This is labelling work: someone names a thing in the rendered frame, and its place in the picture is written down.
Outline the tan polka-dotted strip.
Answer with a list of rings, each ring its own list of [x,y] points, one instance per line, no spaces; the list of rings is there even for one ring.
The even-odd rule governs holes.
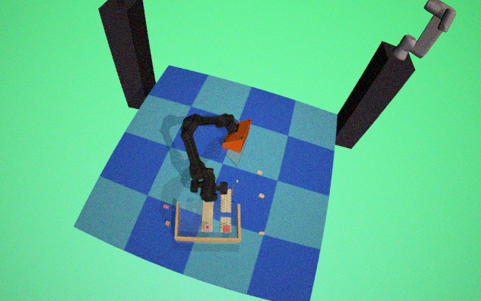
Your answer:
[[[228,189],[227,194],[221,194],[220,203],[231,203],[231,190]]]

